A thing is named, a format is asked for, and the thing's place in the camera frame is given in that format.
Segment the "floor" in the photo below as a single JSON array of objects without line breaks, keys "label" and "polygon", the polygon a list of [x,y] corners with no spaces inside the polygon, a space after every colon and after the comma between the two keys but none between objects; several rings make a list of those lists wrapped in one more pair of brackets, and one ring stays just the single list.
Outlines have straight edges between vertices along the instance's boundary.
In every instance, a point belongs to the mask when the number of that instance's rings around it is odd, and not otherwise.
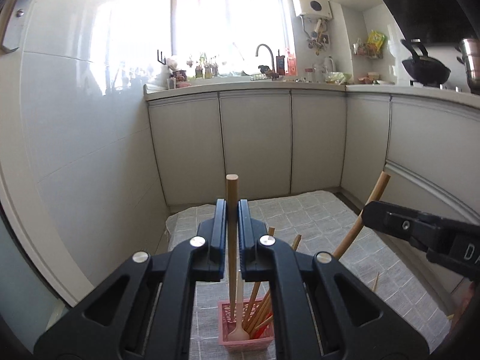
[{"label": "floor", "polygon": [[[340,199],[326,191],[256,200],[249,202],[249,207],[253,218],[275,228],[275,237],[292,242],[297,234],[301,234],[298,251],[310,255],[320,250],[333,252],[357,218]],[[193,237],[199,223],[212,218],[213,213],[213,205],[202,205],[169,217],[166,223],[169,250]],[[340,262],[369,287],[380,272],[377,295],[425,337],[430,351],[446,336],[450,322],[445,314],[405,264],[372,230],[363,228]],[[251,283],[245,284],[246,298],[250,296],[251,286]],[[262,283],[260,293],[267,289],[268,283]],[[200,283],[197,286],[190,358],[274,359],[275,345],[270,345],[267,352],[236,355],[228,354],[218,345],[217,302],[227,298],[227,278],[220,283]]]}]

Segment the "pink plastic basket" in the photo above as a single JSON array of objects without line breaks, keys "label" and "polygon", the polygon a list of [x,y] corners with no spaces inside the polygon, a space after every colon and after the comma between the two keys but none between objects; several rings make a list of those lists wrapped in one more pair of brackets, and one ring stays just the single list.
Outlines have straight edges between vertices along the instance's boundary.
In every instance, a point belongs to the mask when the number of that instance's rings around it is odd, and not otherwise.
[{"label": "pink plastic basket", "polygon": [[[262,298],[256,299],[251,308],[250,315],[253,315],[257,307],[260,305]],[[248,300],[243,300],[243,320],[245,320],[245,312],[248,307]],[[230,313],[230,303],[218,302],[218,343],[223,345],[229,352],[240,350],[263,350],[274,340],[273,323],[269,323],[260,338],[245,341],[229,341],[228,335],[233,332],[236,326],[236,320],[232,320]]]}]

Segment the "plastic spoon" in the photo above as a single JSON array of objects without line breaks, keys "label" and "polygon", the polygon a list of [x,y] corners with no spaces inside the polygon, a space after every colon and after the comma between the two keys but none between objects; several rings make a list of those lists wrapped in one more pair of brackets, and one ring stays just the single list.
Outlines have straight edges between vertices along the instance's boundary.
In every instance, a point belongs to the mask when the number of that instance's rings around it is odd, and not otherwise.
[{"label": "plastic spoon", "polygon": [[250,338],[250,335],[242,328],[243,316],[243,280],[240,271],[237,272],[237,303],[235,305],[235,318],[237,319],[237,326],[229,334],[229,341],[244,341]]}]

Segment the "countertop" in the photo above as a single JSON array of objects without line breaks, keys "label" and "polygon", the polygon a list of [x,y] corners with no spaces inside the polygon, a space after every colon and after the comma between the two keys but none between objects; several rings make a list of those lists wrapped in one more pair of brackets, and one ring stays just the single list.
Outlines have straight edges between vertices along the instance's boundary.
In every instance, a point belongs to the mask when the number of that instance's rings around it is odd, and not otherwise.
[{"label": "countertop", "polygon": [[144,86],[143,93],[145,101],[149,102],[152,100],[160,100],[176,96],[195,95],[196,93],[237,91],[249,89],[313,89],[347,93],[384,93],[389,95],[405,95],[439,99],[480,109],[480,96],[471,93],[455,92],[448,89],[440,90],[438,88],[419,88],[399,85],[333,85],[314,84],[309,82],[264,80],[253,82],[229,82],[221,84],[195,85],[187,88],[154,92]]}]

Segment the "curved metal faucet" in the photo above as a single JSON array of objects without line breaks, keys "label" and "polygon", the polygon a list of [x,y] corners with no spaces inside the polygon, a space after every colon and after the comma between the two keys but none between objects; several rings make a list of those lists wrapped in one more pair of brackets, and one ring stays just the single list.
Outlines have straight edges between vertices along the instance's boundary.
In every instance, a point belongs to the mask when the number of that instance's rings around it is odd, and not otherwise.
[{"label": "curved metal faucet", "polygon": [[277,74],[275,73],[275,59],[273,58],[272,49],[270,47],[268,47],[265,43],[260,43],[257,46],[257,51],[255,51],[255,56],[258,56],[258,49],[260,48],[260,46],[265,46],[268,49],[268,51],[270,52],[270,57],[272,57],[272,71],[273,71],[272,80],[276,80],[277,79]]}]

